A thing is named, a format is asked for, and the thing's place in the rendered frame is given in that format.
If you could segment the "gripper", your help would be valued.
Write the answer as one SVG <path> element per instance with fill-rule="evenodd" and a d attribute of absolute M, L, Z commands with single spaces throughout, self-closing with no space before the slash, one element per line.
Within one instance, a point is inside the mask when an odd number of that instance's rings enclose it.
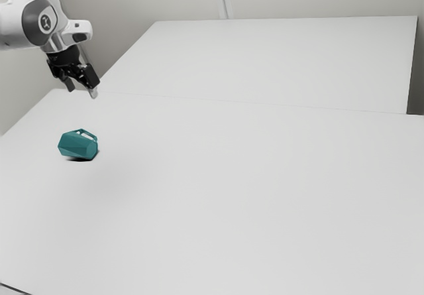
<path fill-rule="evenodd" d="M 90 63 L 82 64 L 80 62 L 80 50 L 77 45 L 46 55 L 52 75 L 64 83 L 69 92 L 73 92 L 76 88 L 72 81 L 74 79 L 88 89 L 92 99 L 97 98 L 96 87 L 100 84 L 100 79 Z"/>

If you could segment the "teal faceted mug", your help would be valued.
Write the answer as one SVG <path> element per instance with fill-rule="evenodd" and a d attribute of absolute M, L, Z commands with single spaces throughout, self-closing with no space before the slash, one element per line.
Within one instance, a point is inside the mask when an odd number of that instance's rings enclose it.
<path fill-rule="evenodd" d="M 64 133 L 58 143 L 62 156 L 92 160 L 98 153 L 97 137 L 85 129 Z"/>

